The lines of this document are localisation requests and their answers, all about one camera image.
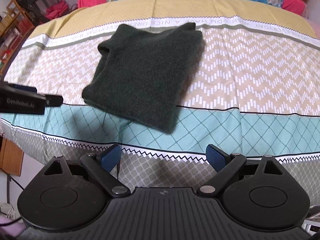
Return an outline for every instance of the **patterned bedspread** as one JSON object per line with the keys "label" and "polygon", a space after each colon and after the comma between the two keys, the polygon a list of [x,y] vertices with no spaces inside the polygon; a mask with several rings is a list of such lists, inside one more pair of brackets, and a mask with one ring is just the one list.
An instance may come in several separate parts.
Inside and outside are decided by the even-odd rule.
{"label": "patterned bedspread", "polygon": [[[97,45],[119,24],[160,32],[185,22],[196,23],[205,47],[171,134],[85,105]],[[302,17],[245,0],[122,0],[80,9],[38,27],[5,77],[61,94],[64,104],[41,116],[2,114],[2,130],[41,163],[119,143],[120,179],[131,188],[196,187],[214,173],[208,144],[251,158],[271,154],[319,203],[319,48]]]}

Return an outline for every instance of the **gray patterned fabric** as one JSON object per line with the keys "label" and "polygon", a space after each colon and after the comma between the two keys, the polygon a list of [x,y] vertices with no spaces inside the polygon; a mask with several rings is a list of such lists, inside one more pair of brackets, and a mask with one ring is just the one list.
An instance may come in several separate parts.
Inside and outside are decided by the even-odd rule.
{"label": "gray patterned fabric", "polygon": [[[2,125],[4,136],[18,145],[26,154],[46,164],[53,156],[63,154],[68,160],[79,159],[93,149],[71,147],[40,137],[14,131]],[[310,197],[310,205],[320,204],[320,160],[282,163]],[[116,168],[111,172],[116,177]],[[135,187],[192,187],[197,189],[216,174],[207,163],[153,158],[123,152],[119,180],[132,191]]]}

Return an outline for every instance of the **silver screw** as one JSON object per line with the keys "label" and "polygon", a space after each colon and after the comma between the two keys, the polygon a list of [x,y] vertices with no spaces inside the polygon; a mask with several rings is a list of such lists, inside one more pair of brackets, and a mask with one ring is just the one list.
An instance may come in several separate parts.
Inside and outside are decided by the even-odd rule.
{"label": "silver screw", "polygon": [[204,185],[204,186],[201,186],[201,187],[200,187],[200,191],[201,191],[202,193],[207,193],[207,194],[209,194],[209,193],[215,192],[215,191],[216,191],[216,188],[213,187],[213,186],[210,186],[210,185]]}
{"label": "silver screw", "polygon": [[116,194],[123,194],[127,192],[127,188],[124,186],[115,186],[112,188],[112,192]]}

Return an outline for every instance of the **black ribbed surface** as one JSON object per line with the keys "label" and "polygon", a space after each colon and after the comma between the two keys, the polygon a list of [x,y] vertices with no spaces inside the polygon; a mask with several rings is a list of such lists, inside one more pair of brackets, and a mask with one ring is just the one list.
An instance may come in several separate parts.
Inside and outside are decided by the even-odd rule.
{"label": "black ribbed surface", "polygon": [[306,240],[301,228],[265,233],[236,224],[215,199],[195,195],[191,188],[137,188],[127,198],[114,199],[99,219],[86,228],[44,233],[32,228],[19,240]]}

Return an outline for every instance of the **folded dark green sweater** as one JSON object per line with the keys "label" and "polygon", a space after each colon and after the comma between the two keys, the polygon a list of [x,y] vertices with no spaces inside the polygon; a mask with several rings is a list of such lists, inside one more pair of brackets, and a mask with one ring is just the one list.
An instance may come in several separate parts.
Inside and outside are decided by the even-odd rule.
{"label": "folded dark green sweater", "polygon": [[102,58],[86,104],[168,132],[183,82],[202,42],[195,23],[161,33],[120,25],[98,46]]}

